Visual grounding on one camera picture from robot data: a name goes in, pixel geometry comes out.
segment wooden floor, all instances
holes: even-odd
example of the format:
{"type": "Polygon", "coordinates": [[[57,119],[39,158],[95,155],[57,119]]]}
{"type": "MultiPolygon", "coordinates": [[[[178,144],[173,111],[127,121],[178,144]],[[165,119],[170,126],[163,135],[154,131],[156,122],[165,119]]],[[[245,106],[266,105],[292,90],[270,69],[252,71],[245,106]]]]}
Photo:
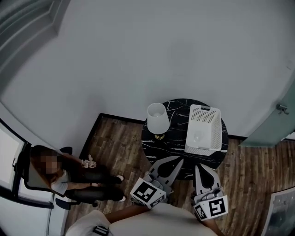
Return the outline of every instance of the wooden floor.
{"type": "MultiPolygon", "coordinates": [[[[89,154],[107,165],[113,174],[122,174],[126,181],[120,188],[127,196],[139,177],[151,166],[141,145],[142,125],[103,118],[92,138],[89,154]]],[[[217,169],[229,198],[229,214],[217,220],[229,236],[261,235],[270,196],[295,186],[295,142],[283,141],[275,148],[239,147],[241,141],[230,140],[224,162],[217,169]]],[[[175,181],[170,203],[192,212],[192,181],[175,181]]],[[[125,202],[100,202],[97,209],[114,212],[129,206],[125,202]]],[[[90,204],[72,207],[66,221],[67,230],[76,220],[94,210],[90,204]]]]}

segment woman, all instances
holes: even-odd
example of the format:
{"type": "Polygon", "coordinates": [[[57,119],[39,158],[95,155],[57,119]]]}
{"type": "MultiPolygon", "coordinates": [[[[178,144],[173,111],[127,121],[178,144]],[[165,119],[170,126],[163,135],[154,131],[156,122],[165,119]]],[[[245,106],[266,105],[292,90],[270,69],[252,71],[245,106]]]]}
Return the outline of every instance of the woman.
{"type": "Polygon", "coordinates": [[[46,185],[59,195],[85,203],[126,199],[121,190],[101,185],[121,183],[124,177],[110,176],[105,166],[96,166],[94,161],[81,160],[41,145],[31,148],[30,160],[46,185]]]}

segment black baseboard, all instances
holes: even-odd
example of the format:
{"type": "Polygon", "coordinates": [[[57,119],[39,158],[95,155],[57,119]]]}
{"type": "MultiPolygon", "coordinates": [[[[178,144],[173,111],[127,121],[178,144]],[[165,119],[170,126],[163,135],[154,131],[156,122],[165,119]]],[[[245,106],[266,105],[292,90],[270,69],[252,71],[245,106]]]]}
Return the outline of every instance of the black baseboard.
{"type": "Polygon", "coordinates": [[[284,138],[284,141],[293,141],[293,142],[295,142],[294,139],[289,139],[289,138],[284,138]]]}
{"type": "Polygon", "coordinates": [[[242,140],[242,141],[244,141],[244,140],[247,139],[247,137],[244,137],[244,136],[237,136],[237,135],[229,135],[229,138],[230,138],[230,139],[242,140]]]}
{"type": "Polygon", "coordinates": [[[121,117],[121,116],[113,116],[113,115],[108,115],[108,114],[103,114],[103,113],[101,113],[100,115],[102,115],[103,117],[106,117],[106,118],[112,118],[112,119],[122,120],[122,121],[126,121],[126,122],[136,123],[136,124],[144,124],[145,123],[145,120],[135,120],[135,119],[125,118],[125,117],[121,117]]]}
{"type": "MultiPolygon", "coordinates": [[[[87,153],[87,149],[90,145],[90,142],[91,142],[91,139],[95,133],[95,131],[97,130],[98,128],[98,125],[100,123],[100,120],[101,118],[103,117],[106,117],[106,118],[111,118],[111,119],[117,119],[117,120],[122,120],[122,121],[126,121],[126,122],[131,122],[131,123],[136,123],[136,124],[144,124],[145,121],[144,120],[136,120],[136,119],[130,119],[130,118],[125,118],[125,117],[121,117],[121,116],[113,116],[113,115],[109,115],[109,114],[104,114],[104,113],[100,113],[98,118],[96,119],[89,135],[88,135],[88,138],[83,146],[83,149],[81,151],[81,154],[80,154],[80,159],[84,159],[88,156],[88,153],[87,153]]],[[[237,139],[237,140],[242,140],[244,141],[247,137],[243,137],[243,136],[236,136],[236,135],[229,135],[229,138],[230,139],[237,139]]]]}

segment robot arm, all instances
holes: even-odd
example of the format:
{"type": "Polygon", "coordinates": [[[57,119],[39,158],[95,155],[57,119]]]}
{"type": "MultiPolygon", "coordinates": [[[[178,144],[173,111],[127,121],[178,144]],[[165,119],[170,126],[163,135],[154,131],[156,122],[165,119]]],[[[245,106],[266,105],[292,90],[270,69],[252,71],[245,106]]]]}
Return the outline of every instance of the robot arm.
{"type": "Polygon", "coordinates": [[[195,166],[195,192],[192,197],[196,217],[200,221],[228,213],[227,196],[220,186],[218,174],[203,164],[195,166]]]}
{"type": "Polygon", "coordinates": [[[131,201],[145,205],[149,209],[160,202],[167,202],[167,196],[172,193],[171,185],[175,181],[183,158],[167,157],[156,161],[144,178],[139,178],[131,191],[131,201]]]}

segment glass door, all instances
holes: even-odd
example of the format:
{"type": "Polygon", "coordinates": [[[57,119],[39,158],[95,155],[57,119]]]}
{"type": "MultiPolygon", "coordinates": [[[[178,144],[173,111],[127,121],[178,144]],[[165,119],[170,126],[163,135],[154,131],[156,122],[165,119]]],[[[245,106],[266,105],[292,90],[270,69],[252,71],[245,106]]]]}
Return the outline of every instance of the glass door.
{"type": "Polygon", "coordinates": [[[244,147],[273,147],[295,130],[295,72],[293,83],[270,116],[244,141],[244,147]]]}

